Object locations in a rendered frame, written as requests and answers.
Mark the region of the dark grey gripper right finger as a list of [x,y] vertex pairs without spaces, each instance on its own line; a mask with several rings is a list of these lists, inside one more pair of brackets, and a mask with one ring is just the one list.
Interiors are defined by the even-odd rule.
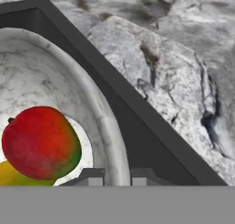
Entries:
[[132,168],[130,170],[132,186],[172,185],[158,177],[152,168]]

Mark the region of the yellow mango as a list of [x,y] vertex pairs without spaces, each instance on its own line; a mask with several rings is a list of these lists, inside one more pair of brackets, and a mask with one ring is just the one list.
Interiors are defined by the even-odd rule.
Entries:
[[54,185],[55,180],[37,180],[23,175],[8,161],[0,162],[0,185]]

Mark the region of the white marble bowl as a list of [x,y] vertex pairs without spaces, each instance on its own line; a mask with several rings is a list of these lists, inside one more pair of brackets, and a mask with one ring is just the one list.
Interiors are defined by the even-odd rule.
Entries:
[[31,106],[58,109],[82,144],[80,163],[56,185],[80,177],[86,168],[103,169],[106,185],[130,184],[117,119],[90,75],[41,35],[22,28],[0,28],[0,162],[6,159],[1,136],[8,120]]

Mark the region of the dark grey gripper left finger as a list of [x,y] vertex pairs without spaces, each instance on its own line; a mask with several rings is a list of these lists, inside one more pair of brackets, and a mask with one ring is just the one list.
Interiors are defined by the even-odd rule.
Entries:
[[77,178],[65,182],[62,186],[104,186],[105,169],[104,168],[83,168]]

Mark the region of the red green mango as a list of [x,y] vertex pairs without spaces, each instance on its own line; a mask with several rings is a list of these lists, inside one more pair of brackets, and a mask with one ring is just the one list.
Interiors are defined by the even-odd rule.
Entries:
[[15,169],[37,180],[64,177],[82,157],[75,130],[51,106],[33,106],[11,119],[2,134],[2,150]]

